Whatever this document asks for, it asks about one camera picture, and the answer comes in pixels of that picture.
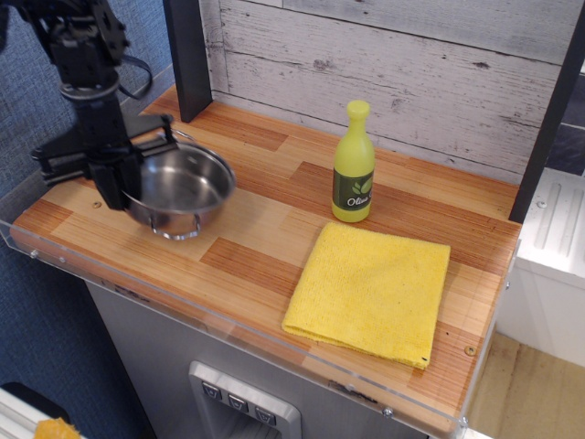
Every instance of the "pot handle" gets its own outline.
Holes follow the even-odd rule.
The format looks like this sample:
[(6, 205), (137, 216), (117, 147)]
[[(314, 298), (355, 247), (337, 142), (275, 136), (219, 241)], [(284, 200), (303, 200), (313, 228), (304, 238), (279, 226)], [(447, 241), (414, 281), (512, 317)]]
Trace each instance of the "pot handle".
[(181, 135), (181, 136), (185, 137), (185, 139), (189, 139), (189, 140), (191, 140), (191, 141), (195, 142), (195, 138), (194, 138), (192, 135), (189, 135), (189, 134), (187, 134), (187, 133), (183, 133), (182, 131), (176, 130), (175, 128), (172, 128), (172, 129), (171, 129), (171, 131), (172, 131), (174, 134), (179, 134), (179, 135)]
[(152, 217), (150, 218), (150, 228), (152, 229), (152, 231), (157, 235), (160, 235), (164, 238), (167, 238), (168, 240), (173, 241), (184, 241), (188, 240), (189, 238), (195, 238), (196, 236), (198, 236), (199, 232), (201, 231), (201, 221), (199, 219), (199, 215), (197, 214), (193, 215), (193, 224), (195, 224), (197, 227), (195, 230), (180, 235), (173, 235), (171, 233), (167, 233), (165, 231), (157, 229), (156, 226), (154, 225), (153, 218)]

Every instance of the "wooden countertop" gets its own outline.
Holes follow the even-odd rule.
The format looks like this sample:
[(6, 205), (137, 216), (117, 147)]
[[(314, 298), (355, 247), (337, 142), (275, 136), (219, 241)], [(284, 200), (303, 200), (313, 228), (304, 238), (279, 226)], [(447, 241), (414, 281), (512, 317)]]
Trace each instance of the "wooden countertop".
[[(175, 90), (147, 112), (178, 121)], [(421, 371), (281, 329), (314, 242), (335, 220), (330, 197), (338, 137), (216, 102), (192, 123), (174, 127), (226, 158), (238, 179), (220, 217), (198, 238), (168, 241), (125, 212), (105, 203), (97, 208), (93, 182), (80, 179), (53, 187), (15, 222), (42, 240), (13, 229), (15, 239), (300, 373), (350, 384), (391, 406), (398, 419), (437, 435), (449, 431), (452, 420), (436, 412), (464, 415), (520, 232), (507, 220), (517, 187), (377, 150), (371, 214), (355, 226), (452, 246), (431, 364)]]

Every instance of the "metal saucepan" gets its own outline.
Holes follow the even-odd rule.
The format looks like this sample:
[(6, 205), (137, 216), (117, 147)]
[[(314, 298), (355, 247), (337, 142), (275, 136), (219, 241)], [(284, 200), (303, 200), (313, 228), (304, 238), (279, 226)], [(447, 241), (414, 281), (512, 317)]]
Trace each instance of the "metal saucepan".
[(146, 157), (141, 165), (142, 196), (129, 199), (128, 214), (168, 240), (193, 238), (212, 221), (236, 186), (219, 155), (199, 145)]

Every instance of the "whitewashed wood backdrop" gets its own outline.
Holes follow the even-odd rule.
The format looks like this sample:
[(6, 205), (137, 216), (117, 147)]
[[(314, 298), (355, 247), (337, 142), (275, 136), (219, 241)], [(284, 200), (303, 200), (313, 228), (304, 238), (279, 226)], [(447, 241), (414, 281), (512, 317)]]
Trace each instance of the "whitewashed wood backdrop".
[(213, 97), (519, 183), (582, 0), (202, 0)]

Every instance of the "yellow microfiber cloth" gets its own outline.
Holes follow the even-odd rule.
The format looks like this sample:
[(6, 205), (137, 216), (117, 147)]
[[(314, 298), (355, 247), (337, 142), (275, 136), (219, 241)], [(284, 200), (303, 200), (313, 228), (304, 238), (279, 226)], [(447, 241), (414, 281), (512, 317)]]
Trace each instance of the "yellow microfiber cloth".
[(426, 369), (451, 247), (327, 224), (282, 328)]

